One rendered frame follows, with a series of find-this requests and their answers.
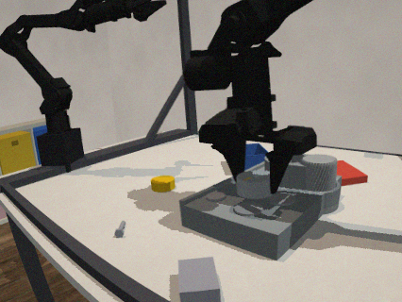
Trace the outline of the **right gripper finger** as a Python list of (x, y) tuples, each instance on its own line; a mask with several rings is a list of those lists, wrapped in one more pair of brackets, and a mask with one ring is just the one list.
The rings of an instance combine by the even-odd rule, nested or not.
[(138, 8), (151, 0), (126, 0), (126, 9), (129, 11)]
[(166, 5), (166, 0), (149, 1), (142, 5), (143, 18), (148, 19), (150, 15)]

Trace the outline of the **blue open tray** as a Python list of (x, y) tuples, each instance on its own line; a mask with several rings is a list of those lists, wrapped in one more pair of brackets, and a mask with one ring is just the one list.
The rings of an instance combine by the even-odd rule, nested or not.
[(264, 162), (266, 153), (268, 153), (268, 151), (259, 143), (247, 144), (244, 170), (247, 170), (257, 164)]

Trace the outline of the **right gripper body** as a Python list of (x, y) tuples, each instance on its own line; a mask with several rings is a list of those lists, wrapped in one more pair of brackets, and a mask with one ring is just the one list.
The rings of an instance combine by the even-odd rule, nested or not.
[[(122, 6), (125, 8), (122, 8)], [(115, 8), (115, 10), (113, 10)], [(121, 18), (131, 18), (131, 13), (133, 13), (133, 18), (136, 19), (137, 21), (143, 22), (147, 21), (147, 19), (143, 18), (143, 13), (142, 13), (142, 6), (135, 8), (132, 11), (127, 10), (126, 11), (126, 0), (105, 0), (105, 2), (102, 3), (102, 14), (104, 19), (109, 22), (117, 22), (118, 19)], [(122, 12), (122, 13), (120, 13)]]

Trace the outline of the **yellow short cylinder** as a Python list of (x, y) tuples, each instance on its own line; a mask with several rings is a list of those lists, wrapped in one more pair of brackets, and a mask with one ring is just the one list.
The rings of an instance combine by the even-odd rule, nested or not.
[(156, 176), (151, 179), (151, 188), (154, 192), (169, 192), (175, 187), (175, 178), (173, 176)]

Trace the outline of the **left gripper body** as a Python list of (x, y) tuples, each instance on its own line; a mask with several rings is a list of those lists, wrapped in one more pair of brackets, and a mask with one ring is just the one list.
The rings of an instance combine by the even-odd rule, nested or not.
[[(245, 105), (246, 97), (253, 97), (257, 102), (264, 130), (252, 136), (247, 135), (244, 141), (272, 143), (274, 152), (296, 156), (303, 155), (317, 146), (317, 135), (312, 127), (290, 126), (279, 131), (273, 130), (277, 128), (277, 121), (273, 121), (272, 117), (272, 102), (276, 101), (276, 95), (271, 94), (271, 88), (232, 90), (232, 96), (228, 98), (234, 98), (236, 105)], [(200, 143), (212, 143), (206, 125), (201, 125), (198, 134)]]

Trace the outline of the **red rectangular block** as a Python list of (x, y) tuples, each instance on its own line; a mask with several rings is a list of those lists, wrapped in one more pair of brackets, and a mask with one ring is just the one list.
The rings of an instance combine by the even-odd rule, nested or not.
[(337, 175), (342, 176), (342, 186), (366, 183), (368, 175), (343, 160), (338, 160)]

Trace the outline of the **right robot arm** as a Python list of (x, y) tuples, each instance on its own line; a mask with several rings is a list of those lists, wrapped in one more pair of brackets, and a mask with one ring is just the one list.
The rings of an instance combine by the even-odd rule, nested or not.
[[(95, 25), (106, 22), (101, 9), (103, 1), (76, 0), (70, 9), (56, 14), (21, 15), (0, 35), (0, 49), (15, 57), (42, 89), (44, 100), (40, 111), (45, 114), (47, 126), (44, 135), (72, 130), (66, 109), (70, 108), (73, 92), (63, 77), (51, 79), (53, 77), (28, 50), (30, 32), (37, 27), (62, 27), (76, 31), (86, 29), (95, 33)], [(83, 12), (79, 11), (80, 8), (87, 9)], [(22, 29), (21, 33), (17, 33)]]

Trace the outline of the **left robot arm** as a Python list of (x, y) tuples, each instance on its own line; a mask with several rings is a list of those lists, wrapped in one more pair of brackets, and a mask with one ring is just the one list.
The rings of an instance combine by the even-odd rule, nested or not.
[[(225, 90), (231, 83), (232, 90), (271, 88), (268, 58), (282, 54), (266, 40), (288, 16), (311, 1), (241, 0), (227, 7), (208, 49), (190, 52), (183, 71), (187, 87), (192, 91)], [(260, 46), (251, 47), (257, 44)], [(232, 53), (238, 55), (231, 56)], [(247, 135), (264, 130), (262, 115), (253, 97), (246, 97), (245, 105), (236, 105), (234, 98), (228, 98), (226, 109), (207, 120), (205, 125), (214, 145), (235, 146)]]

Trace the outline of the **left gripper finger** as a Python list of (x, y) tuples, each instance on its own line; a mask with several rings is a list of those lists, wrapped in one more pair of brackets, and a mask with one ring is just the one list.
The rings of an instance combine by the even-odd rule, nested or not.
[[(265, 154), (270, 161), (270, 190), (271, 194), (276, 193), (285, 171), (292, 159), (292, 155), (280, 154), (278, 152), (268, 152)], [(290, 156), (290, 157), (289, 157)], [(280, 159), (286, 158), (286, 159)]]
[(244, 172), (246, 141), (236, 146), (211, 145), (211, 148), (217, 150), (225, 157), (237, 185), (237, 175)]

